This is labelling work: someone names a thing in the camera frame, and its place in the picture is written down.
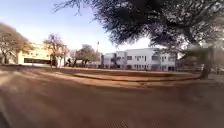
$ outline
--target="sky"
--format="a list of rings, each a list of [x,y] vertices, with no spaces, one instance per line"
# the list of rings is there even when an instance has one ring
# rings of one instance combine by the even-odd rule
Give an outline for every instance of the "sky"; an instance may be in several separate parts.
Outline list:
[[[92,45],[102,53],[147,48],[149,40],[140,39],[133,45],[116,48],[102,26],[93,20],[91,8],[67,8],[54,12],[54,4],[66,0],[0,0],[0,22],[14,27],[33,43],[42,43],[49,34],[57,34],[69,49],[80,49],[82,44]]]

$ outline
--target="tan building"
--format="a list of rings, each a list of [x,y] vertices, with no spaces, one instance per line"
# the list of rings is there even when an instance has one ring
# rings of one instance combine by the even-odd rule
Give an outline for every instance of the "tan building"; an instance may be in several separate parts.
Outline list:
[[[17,55],[18,64],[33,66],[49,66],[51,64],[51,51],[44,44],[31,43],[33,50],[20,51]],[[58,66],[64,65],[64,59],[58,60]]]

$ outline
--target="white building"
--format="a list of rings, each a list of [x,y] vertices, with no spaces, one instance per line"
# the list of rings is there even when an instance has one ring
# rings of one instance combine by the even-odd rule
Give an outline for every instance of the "white building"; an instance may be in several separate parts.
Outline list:
[[[175,55],[158,54],[155,48],[130,49],[104,55],[104,68],[111,68],[116,54],[119,68],[135,70],[175,70]]]

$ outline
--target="dirt ground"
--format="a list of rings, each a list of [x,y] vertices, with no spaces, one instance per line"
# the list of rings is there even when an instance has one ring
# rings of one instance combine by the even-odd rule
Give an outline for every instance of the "dirt ground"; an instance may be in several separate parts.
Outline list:
[[[0,66],[0,127],[223,128],[223,83],[194,77]]]

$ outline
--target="building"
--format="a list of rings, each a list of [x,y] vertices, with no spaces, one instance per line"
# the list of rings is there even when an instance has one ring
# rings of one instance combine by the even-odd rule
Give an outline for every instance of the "building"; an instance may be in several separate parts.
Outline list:
[[[51,65],[51,50],[44,44],[31,43],[33,50],[29,52],[20,51],[17,54],[17,64],[33,65],[33,66],[49,66]],[[63,66],[65,58],[58,59],[58,66]]]
[[[159,54],[155,48],[144,48],[107,53],[103,62],[104,68],[111,68],[114,65],[111,60],[116,59],[121,69],[174,71],[176,58],[176,55],[168,53]]]

